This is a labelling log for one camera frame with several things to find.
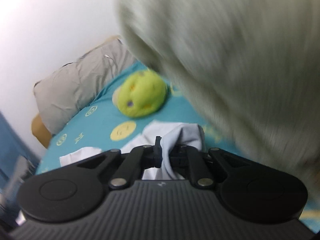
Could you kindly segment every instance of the gray pillow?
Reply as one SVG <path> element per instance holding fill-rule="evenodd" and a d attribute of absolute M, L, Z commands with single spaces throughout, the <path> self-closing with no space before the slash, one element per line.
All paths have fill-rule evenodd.
<path fill-rule="evenodd" d="M 57 134 L 99 91 L 135 58 L 115 39 L 89 51 L 36 83 L 39 114 L 50 133 Z"/>

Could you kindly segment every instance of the green plush toy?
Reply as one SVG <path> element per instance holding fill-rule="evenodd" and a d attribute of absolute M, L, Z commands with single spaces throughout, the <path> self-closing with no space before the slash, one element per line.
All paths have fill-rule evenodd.
<path fill-rule="evenodd" d="M 155 72 L 137 71 L 113 93 L 113 104 L 129 117 L 142 117 L 157 111 L 165 101 L 167 84 Z"/>

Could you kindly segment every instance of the wall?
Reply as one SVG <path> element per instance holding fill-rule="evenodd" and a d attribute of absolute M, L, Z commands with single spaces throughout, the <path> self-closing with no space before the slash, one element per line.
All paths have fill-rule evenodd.
<path fill-rule="evenodd" d="M 113 0 L 0 0 L 0 111 L 38 156 L 33 85 L 113 34 Z"/>

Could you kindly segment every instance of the large white stuffed animal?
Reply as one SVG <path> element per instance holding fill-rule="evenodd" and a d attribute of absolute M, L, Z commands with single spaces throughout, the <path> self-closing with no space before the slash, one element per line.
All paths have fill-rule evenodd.
<path fill-rule="evenodd" d="M 131 52 L 320 202 L 320 0 L 119 0 Z"/>

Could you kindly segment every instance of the bed sheet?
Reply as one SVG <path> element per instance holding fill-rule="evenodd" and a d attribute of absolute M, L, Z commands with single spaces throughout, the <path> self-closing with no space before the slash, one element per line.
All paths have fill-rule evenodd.
<path fill-rule="evenodd" d="M 92 103 L 82 109 L 60 133 L 52 138 L 37 173 L 59 168 L 60 156 L 82 147 L 98 147 L 103 151 L 120 149 L 153 120 L 198 123 L 205 133 L 204 150 L 218 147 L 243 156 L 233 143 L 223 138 L 214 127 L 200 117 L 181 92 L 169 82 L 167 82 L 169 89 L 166 102 L 159 111 L 136 119 L 121 114 L 112 103 L 113 92 L 131 73 L 145 69 L 142 63 L 136 62 L 107 84 Z M 315 203 L 308 202 L 301 216 L 301 221 L 315 232 L 320 230 L 319 210 Z"/>

